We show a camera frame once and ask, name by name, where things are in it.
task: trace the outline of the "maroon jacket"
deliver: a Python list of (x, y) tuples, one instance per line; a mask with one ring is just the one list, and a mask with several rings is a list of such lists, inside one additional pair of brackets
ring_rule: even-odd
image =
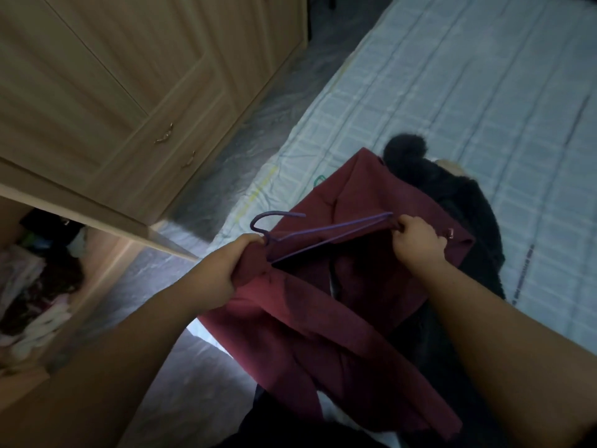
[[(306, 217), (284, 217), (274, 238), (389, 211), (420, 216), (439, 234), (452, 229), (445, 256), (456, 266), (474, 241), (366, 149), (292, 211)], [(322, 419), (321, 390), (366, 429), (432, 428), (447, 440), (460, 430), (459, 418), (385, 339), (426, 299), (392, 252), (395, 224), (386, 220), (275, 266), (272, 261), (354, 226), (251, 244), (232, 276), (235, 297), (199, 319), (258, 384), (303, 418)]]

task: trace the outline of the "mattress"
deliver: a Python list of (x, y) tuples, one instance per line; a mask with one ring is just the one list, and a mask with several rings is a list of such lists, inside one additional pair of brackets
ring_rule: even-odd
[[(381, 154), (393, 135), (418, 133), (490, 200), (508, 302), (597, 353), (596, 6), (394, 0), (208, 253), (260, 212), (289, 210), (360, 148)], [(221, 348), (198, 321), (189, 330)]]

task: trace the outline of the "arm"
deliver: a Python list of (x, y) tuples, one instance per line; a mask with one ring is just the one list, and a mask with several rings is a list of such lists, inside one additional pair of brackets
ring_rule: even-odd
[(467, 373), (512, 440), (570, 448), (597, 423), (597, 357), (527, 317), (444, 259), (446, 239), (418, 217), (393, 234)]
[(151, 297), (47, 382), (0, 414), (8, 448), (112, 447), (184, 328), (234, 294), (236, 262), (257, 235), (243, 235)]

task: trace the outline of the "drawer handle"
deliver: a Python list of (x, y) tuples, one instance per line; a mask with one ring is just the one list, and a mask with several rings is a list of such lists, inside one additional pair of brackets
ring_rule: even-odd
[(190, 166), (191, 163), (193, 163), (193, 160), (195, 160), (195, 151), (193, 151), (193, 153), (190, 155), (189, 160), (187, 160), (187, 163), (185, 163), (183, 166), (180, 167), (181, 170), (187, 168), (188, 166)]
[(167, 142), (168, 138), (170, 137), (170, 135), (172, 135), (172, 129), (174, 129), (174, 123), (173, 122), (170, 123), (170, 127), (168, 128), (168, 130), (166, 131), (166, 133), (164, 134), (164, 136), (162, 138), (158, 138), (157, 140), (155, 140), (153, 142), (153, 144), (159, 144), (161, 142)]

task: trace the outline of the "hand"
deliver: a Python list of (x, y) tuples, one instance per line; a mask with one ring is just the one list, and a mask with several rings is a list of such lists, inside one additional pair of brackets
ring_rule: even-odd
[(258, 234), (243, 234), (218, 248), (174, 283), (172, 291), (190, 305), (194, 314), (225, 305), (234, 295), (230, 275), (251, 242), (263, 243), (263, 238)]
[(392, 231), (392, 247), (396, 258), (414, 273), (416, 269), (437, 261), (445, 261), (445, 237), (438, 236), (435, 229), (421, 217), (402, 215), (398, 221), (404, 232)]

